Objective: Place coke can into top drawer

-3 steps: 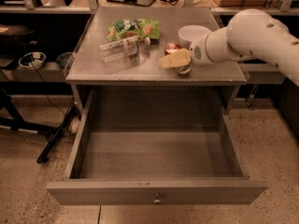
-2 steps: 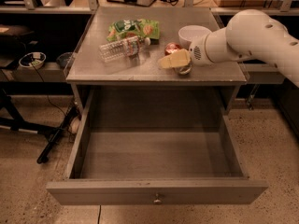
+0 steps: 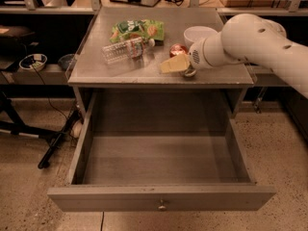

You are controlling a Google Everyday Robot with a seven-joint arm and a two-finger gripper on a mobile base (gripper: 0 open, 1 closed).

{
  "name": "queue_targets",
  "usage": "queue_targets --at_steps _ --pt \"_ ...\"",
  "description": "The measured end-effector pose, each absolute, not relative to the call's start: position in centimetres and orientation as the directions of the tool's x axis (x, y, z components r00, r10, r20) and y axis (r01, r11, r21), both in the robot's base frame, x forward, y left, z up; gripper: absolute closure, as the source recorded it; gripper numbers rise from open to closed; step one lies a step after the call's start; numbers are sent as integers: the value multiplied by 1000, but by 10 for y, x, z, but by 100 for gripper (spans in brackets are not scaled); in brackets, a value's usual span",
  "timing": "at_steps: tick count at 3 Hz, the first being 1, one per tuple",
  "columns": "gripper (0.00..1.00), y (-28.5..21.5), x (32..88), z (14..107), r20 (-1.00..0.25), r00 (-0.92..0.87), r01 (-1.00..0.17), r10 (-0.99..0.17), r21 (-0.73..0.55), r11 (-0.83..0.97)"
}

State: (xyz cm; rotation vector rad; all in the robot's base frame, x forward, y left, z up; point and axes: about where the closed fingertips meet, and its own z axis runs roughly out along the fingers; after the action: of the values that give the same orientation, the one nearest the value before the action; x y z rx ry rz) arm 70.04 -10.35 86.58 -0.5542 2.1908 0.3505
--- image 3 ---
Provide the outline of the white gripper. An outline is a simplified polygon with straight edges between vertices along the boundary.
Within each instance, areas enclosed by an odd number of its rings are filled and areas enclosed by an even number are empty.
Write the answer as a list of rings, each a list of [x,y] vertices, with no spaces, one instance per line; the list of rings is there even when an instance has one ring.
[[[179,54],[160,64],[162,73],[182,72],[193,68],[212,68],[228,64],[238,64],[240,61],[228,54],[221,41],[221,33],[216,33],[195,42],[187,54]]]

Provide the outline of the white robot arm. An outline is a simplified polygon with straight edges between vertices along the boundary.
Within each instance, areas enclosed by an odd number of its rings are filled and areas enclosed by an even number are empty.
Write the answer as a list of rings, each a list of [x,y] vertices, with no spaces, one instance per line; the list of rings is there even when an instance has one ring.
[[[233,16],[220,32],[160,64],[163,73],[250,63],[269,68],[308,98],[308,47],[286,38],[283,27],[250,13]]]

